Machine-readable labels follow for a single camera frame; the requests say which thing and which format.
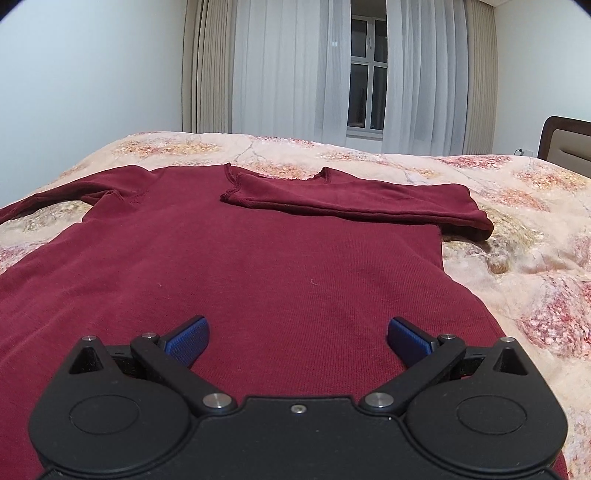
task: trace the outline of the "beige curtain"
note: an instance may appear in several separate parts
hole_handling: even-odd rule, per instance
[[[497,53],[495,9],[466,0],[468,27],[468,111],[463,152],[492,152],[495,133]]]
[[[183,131],[232,128],[236,0],[187,0],[183,44]]]

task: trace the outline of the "curtain fold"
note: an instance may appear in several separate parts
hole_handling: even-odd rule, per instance
[[[236,0],[187,0],[183,131],[230,132]]]
[[[238,0],[232,131],[345,144],[349,0]]]
[[[382,151],[462,153],[468,54],[463,0],[387,0],[388,87]]]
[[[465,154],[492,152],[495,133],[498,62],[495,9],[480,0],[466,0],[468,38],[468,102]]]

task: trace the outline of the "folded sleeve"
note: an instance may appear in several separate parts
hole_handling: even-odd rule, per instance
[[[432,223],[443,233],[474,241],[490,237],[493,224],[459,184],[399,185],[362,180],[324,168],[310,180],[283,180],[238,174],[222,201],[248,208],[300,215],[333,215],[351,220]]]

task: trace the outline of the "sheer white curtain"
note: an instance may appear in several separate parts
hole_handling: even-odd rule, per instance
[[[459,155],[466,131],[464,0],[387,0],[388,87],[382,151]]]
[[[349,0],[238,0],[232,131],[345,144]]]

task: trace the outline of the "window pane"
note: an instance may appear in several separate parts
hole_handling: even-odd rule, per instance
[[[386,22],[375,21],[375,61],[388,62],[388,27]]]
[[[351,20],[351,55],[365,57],[365,38],[368,33],[368,23],[365,20]]]
[[[368,66],[351,64],[351,86],[349,89],[350,127],[365,127],[365,105],[368,97]]]
[[[383,67],[374,67],[374,92],[372,95],[371,104],[371,128],[375,128],[376,130],[384,129],[387,77],[388,69]]]

